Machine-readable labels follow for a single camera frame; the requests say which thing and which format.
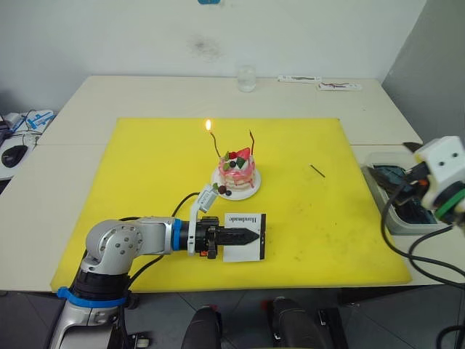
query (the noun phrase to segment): computer mouse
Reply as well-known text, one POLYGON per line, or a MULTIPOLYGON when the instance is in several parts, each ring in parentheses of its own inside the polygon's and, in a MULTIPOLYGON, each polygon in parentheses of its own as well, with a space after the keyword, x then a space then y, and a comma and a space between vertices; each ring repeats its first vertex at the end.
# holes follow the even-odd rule
POLYGON ((1 162, 5 167, 15 167, 28 151, 27 145, 15 145, 10 149, 6 149, 1 155, 1 162))

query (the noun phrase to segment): clear glass cup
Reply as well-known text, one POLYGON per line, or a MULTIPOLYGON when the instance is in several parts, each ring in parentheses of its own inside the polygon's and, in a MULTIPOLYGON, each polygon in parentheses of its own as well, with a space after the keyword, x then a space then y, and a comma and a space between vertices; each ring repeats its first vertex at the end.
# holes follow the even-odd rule
POLYGON ((238 68, 238 88, 242 92, 252 92, 256 86, 255 67, 241 65, 238 68))

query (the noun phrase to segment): candle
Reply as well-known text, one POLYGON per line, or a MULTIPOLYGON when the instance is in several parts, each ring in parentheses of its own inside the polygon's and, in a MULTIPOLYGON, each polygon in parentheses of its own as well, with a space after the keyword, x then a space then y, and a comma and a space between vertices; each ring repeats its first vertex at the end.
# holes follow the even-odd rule
POLYGON ((255 139, 254 139, 254 135, 252 134, 251 130, 249 130, 248 133, 250 134, 250 138, 252 139, 252 152, 251 152, 251 154, 253 155, 254 154, 255 139))
POLYGON ((213 144, 215 146, 215 150, 217 151, 218 157, 221 158, 221 155, 219 155, 219 151, 218 151, 218 148, 217 148, 217 139, 215 138, 215 135, 211 131, 211 121, 210 121, 210 119, 207 119, 207 121, 205 121, 205 128, 210 133, 210 135, 213 137, 213 144))

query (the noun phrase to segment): pink cake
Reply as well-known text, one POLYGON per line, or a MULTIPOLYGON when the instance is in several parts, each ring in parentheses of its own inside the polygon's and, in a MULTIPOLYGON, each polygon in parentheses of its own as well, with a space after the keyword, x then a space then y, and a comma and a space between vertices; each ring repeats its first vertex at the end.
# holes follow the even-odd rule
POLYGON ((254 187, 255 161, 250 148, 244 148, 238 152, 227 152, 220 158, 218 164, 220 182, 219 187, 225 186, 226 190, 248 190, 254 187))

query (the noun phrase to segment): white table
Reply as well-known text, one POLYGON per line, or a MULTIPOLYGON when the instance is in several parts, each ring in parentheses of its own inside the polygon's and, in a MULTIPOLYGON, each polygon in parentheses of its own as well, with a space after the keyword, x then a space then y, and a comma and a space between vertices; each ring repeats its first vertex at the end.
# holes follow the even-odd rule
MULTIPOLYGON (((401 142, 420 140, 377 81, 350 81, 364 90, 316 92, 314 85, 260 79, 244 94, 234 79, 87 79, 0 196, 0 289, 50 290, 118 117, 339 117, 360 163, 370 152, 402 151, 401 142)), ((453 231, 418 250, 465 266, 462 235, 453 231)), ((395 238, 404 249, 412 240, 395 238)), ((412 275, 413 284, 434 283, 412 275)))

